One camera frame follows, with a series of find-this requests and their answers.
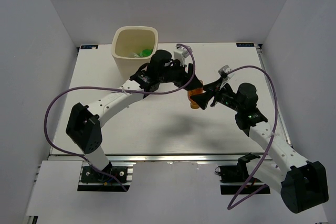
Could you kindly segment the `cream plastic bin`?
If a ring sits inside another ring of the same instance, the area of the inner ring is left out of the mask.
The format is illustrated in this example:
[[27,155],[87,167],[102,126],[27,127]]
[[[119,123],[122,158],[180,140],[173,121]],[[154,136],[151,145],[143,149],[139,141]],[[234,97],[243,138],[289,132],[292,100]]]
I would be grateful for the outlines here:
[[[124,26],[114,35],[111,55],[123,80],[129,79],[141,65],[148,63],[157,50],[158,31],[148,26]],[[153,49],[146,58],[129,58],[131,52],[140,53],[143,49]]]

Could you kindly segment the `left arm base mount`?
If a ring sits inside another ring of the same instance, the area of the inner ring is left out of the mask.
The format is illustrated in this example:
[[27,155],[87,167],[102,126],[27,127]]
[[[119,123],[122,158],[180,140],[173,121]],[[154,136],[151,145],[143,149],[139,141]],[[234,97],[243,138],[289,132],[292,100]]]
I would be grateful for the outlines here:
[[111,176],[96,172],[87,163],[83,163],[78,180],[77,191],[88,192],[123,192],[128,191],[132,181],[134,163],[112,162],[106,173],[113,175],[123,187]]

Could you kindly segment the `blue table sticker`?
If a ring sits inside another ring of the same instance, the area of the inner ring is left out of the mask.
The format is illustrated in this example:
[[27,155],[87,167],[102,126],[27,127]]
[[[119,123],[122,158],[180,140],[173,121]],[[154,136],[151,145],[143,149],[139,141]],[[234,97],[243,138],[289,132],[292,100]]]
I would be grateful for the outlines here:
[[237,47],[254,47],[254,43],[248,43],[248,42],[237,42],[236,43]]
[[98,45],[81,45],[80,50],[92,50],[97,49]]

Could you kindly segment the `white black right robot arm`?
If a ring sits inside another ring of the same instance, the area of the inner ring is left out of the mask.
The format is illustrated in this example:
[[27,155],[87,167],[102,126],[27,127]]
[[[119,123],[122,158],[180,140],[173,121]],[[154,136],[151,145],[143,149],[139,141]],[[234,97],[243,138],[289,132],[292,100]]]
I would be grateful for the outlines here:
[[325,167],[311,162],[297,153],[279,135],[276,135],[267,118],[257,108],[257,89],[251,83],[242,83],[233,92],[228,83],[220,80],[203,87],[203,93],[191,96],[201,108],[220,103],[236,111],[235,121],[250,139],[271,157],[276,166],[262,163],[261,157],[249,153],[238,159],[237,175],[247,182],[253,177],[281,195],[286,207],[297,214],[329,200]]

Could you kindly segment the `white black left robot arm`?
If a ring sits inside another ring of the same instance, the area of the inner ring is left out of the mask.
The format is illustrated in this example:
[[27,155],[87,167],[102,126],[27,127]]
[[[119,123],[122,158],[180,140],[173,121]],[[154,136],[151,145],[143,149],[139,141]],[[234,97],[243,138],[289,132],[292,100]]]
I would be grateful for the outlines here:
[[93,166],[93,176],[101,182],[110,178],[112,165],[102,144],[102,127],[115,115],[131,104],[149,95],[158,95],[162,83],[173,83],[178,90],[191,91],[203,85],[195,74],[195,63],[185,64],[192,57],[189,46],[177,44],[171,54],[157,50],[150,62],[137,71],[118,89],[88,105],[75,104],[70,112],[66,134],[83,152],[85,160]]

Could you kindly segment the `green plastic soda bottle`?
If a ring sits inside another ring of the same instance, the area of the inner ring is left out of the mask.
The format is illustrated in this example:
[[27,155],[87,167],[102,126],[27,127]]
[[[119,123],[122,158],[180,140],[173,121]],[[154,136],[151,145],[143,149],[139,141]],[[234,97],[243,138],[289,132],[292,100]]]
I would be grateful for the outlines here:
[[153,49],[143,49],[140,53],[137,54],[138,58],[149,57],[153,52]]

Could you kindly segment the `left blue table sticker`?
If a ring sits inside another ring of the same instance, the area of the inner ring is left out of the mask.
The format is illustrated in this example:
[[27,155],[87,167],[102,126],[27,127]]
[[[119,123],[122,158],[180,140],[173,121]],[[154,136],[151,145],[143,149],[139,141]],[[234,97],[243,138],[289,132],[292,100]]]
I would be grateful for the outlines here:
[[98,45],[81,45],[80,50],[92,50],[97,49]]

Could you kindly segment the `right blue table sticker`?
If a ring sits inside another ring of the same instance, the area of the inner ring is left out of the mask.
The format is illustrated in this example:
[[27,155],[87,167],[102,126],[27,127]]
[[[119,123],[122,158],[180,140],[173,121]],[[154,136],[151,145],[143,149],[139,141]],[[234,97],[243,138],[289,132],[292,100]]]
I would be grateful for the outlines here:
[[236,43],[237,47],[254,47],[254,43],[248,43],[248,42],[237,42]]

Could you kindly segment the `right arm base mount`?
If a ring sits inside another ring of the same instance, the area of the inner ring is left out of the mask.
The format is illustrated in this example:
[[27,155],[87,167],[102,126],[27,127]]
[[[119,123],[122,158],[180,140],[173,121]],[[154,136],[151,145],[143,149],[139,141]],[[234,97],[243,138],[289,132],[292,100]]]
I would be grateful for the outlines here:
[[[235,195],[240,186],[244,183],[249,176],[246,164],[254,159],[260,159],[257,154],[249,153],[238,159],[236,165],[222,165],[215,168],[215,174],[220,179],[220,193],[222,195]],[[260,189],[257,194],[266,195],[270,194],[270,188],[267,186],[263,188],[263,183],[252,177],[248,184],[241,191],[241,195],[250,195],[254,191]]]

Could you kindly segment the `clear labelled water bottle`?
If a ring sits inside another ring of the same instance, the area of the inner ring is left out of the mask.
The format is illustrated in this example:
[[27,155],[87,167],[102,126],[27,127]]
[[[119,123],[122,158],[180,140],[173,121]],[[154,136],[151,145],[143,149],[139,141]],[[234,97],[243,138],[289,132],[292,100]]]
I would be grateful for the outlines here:
[[129,58],[140,58],[140,55],[136,54],[135,52],[131,52],[128,55]]

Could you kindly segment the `aluminium front rail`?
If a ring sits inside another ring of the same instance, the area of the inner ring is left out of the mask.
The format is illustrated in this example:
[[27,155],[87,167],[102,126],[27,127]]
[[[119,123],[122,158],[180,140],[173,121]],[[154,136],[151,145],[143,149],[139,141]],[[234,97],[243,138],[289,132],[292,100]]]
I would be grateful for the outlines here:
[[221,162],[235,161],[247,153],[208,155],[107,155],[112,162]]

